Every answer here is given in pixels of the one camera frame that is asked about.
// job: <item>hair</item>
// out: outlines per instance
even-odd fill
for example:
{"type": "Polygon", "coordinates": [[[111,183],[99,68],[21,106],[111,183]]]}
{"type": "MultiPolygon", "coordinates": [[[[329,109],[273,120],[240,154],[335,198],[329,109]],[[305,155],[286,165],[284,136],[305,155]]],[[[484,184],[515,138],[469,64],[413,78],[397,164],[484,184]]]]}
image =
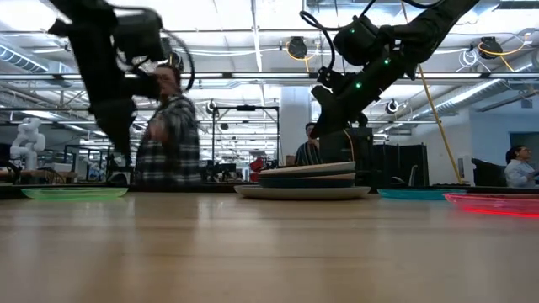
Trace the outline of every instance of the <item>hair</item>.
{"type": "Polygon", "coordinates": [[[316,125],[316,123],[314,123],[314,122],[309,122],[309,123],[305,124],[305,130],[307,130],[309,128],[309,126],[314,126],[314,125],[316,125]]]}
{"type": "Polygon", "coordinates": [[[511,160],[516,159],[516,153],[520,152],[524,146],[512,146],[506,153],[505,153],[505,161],[507,164],[511,162],[511,160]]]}
{"type": "Polygon", "coordinates": [[[180,71],[179,68],[177,68],[176,66],[171,66],[168,63],[159,64],[157,67],[169,68],[174,74],[174,80],[178,85],[180,85],[180,82],[182,80],[182,71],[180,71]]]}

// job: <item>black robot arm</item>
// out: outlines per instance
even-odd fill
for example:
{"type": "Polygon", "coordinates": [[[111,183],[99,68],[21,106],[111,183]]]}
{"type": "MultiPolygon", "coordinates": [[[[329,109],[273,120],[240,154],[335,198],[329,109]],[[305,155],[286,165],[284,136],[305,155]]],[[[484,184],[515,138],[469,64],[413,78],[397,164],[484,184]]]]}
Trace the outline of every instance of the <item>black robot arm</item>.
{"type": "MultiPolygon", "coordinates": [[[[58,19],[49,33],[68,37],[77,60],[90,101],[89,113],[95,116],[99,128],[107,134],[119,152],[130,161],[130,127],[135,119],[134,95],[158,98],[159,86],[153,75],[139,67],[147,61],[166,61],[172,48],[161,39],[161,17],[149,8],[121,8],[105,0],[50,0],[70,20],[58,19]],[[115,9],[135,13],[116,16],[115,9]],[[135,63],[138,58],[143,61],[135,63]],[[125,69],[120,69],[121,61],[125,69]]],[[[191,66],[191,79],[185,91],[195,80],[195,68],[184,42],[171,36],[184,47],[191,66]]]]}
{"type": "MultiPolygon", "coordinates": [[[[333,40],[335,50],[349,64],[363,69],[343,75],[332,70],[333,60],[320,69],[318,82],[323,86],[316,86],[312,95],[322,112],[311,137],[342,130],[357,121],[364,116],[361,111],[380,100],[380,95],[403,75],[414,80],[417,65],[434,54],[458,19],[479,1],[440,0],[408,24],[380,28],[363,14],[339,29],[333,40]]],[[[319,25],[306,12],[300,16],[309,24],[319,25]]],[[[324,28],[317,27],[326,34],[324,28]]]]}

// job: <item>column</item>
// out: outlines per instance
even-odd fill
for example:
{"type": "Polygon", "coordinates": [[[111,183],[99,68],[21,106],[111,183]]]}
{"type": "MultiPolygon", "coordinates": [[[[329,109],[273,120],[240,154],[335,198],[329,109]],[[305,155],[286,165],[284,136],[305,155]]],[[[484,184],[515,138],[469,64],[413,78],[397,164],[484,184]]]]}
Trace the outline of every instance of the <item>column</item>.
{"type": "Polygon", "coordinates": [[[305,124],[311,121],[311,89],[283,87],[280,97],[280,163],[286,156],[296,155],[297,148],[307,141],[305,124]]]}

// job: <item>person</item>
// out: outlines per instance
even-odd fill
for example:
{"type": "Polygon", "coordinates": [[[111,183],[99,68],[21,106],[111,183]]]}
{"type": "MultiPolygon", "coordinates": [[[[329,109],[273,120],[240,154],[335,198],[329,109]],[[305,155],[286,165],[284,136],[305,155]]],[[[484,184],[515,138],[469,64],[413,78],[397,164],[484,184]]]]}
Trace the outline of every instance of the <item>person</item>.
{"type": "Polygon", "coordinates": [[[162,188],[201,181],[195,105],[182,94],[181,72],[167,64],[154,72],[161,98],[136,154],[136,185],[162,188]]]}
{"type": "Polygon", "coordinates": [[[526,146],[513,146],[505,154],[507,167],[504,170],[507,186],[511,188],[533,188],[536,186],[535,177],[539,173],[528,161],[531,150],[526,146]]]}
{"type": "Polygon", "coordinates": [[[309,122],[305,125],[305,132],[307,134],[307,142],[303,143],[296,152],[296,165],[316,165],[322,164],[322,158],[320,157],[320,143],[317,139],[310,137],[312,129],[315,123],[309,122]]]}

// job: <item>plate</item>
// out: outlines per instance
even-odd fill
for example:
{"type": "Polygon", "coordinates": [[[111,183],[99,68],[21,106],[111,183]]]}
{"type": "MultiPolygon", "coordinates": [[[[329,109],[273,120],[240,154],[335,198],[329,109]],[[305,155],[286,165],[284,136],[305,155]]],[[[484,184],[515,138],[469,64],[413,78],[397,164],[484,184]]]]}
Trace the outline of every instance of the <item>plate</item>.
{"type": "Polygon", "coordinates": [[[465,189],[378,189],[378,194],[387,199],[445,200],[444,194],[465,194],[465,189]]]}
{"type": "Polygon", "coordinates": [[[21,189],[23,194],[31,199],[40,200],[80,200],[113,199],[123,196],[128,189],[125,188],[41,188],[21,189]]]}
{"type": "Polygon", "coordinates": [[[446,199],[465,211],[539,217],[537,194],[446,194],[446,199]]]}
{"type": "Polygon", "coordinates": [[[334,176],[349,175],[353,173],[355,177],[355,170],[341,170],[335,172],[315,172],[315,173],[266,173],[260,175],[260,178],[333,178],[334,176]]]}
{"type": "Polygon", "coordinates": [[[259,176],[269,174],[284,174],[284,173],[329,173],[329,172],[339,172],[339,171],[354,171],[355,162],[341,162],[341,163],[328,163],[328,164],[319,164],[319,165],[306,165],[300,167],[285,167],[285,168],[276,168],[269,169],[260,172],[259,176]]]}
{"type": "Polygon", "coordinates": [[[261,178],[259,184],[263,188],[270,189],[329,189],[353,187],[355,180],[350,178],[261,178]]]}
{"type": "Polygon", "coordinates": [[[346,189],[265,189],[258,185],[238,185],[234,190],[245,198],[277,200],[343,200],[365,198],[371,188],[346,189]]]}

